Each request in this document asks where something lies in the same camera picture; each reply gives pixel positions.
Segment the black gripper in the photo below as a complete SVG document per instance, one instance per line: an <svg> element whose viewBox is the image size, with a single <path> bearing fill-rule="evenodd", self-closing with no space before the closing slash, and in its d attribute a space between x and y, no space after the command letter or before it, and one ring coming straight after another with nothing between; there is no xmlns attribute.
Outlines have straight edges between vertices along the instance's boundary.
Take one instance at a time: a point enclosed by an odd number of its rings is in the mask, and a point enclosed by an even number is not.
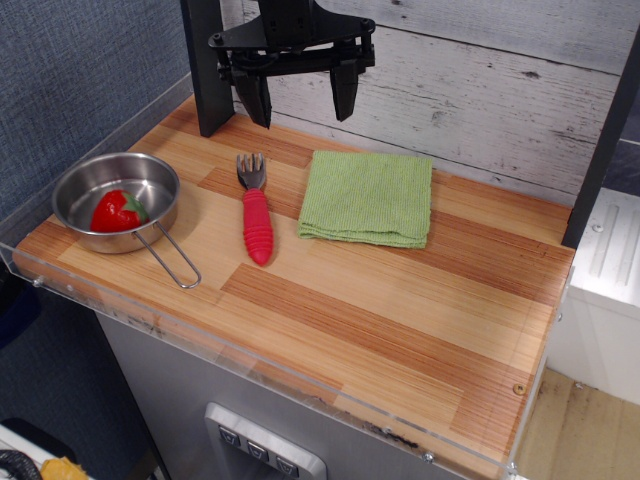
<svg viewBox="0 0 640 480"><path fill-rule="evenodd" d="M271 125L268 77L330 71L336 119L354 111L358 78L375 65L369 18L331 12L315 1L260 1L259 16L213 34L222 79L235 83L251 120Z"/></svg>

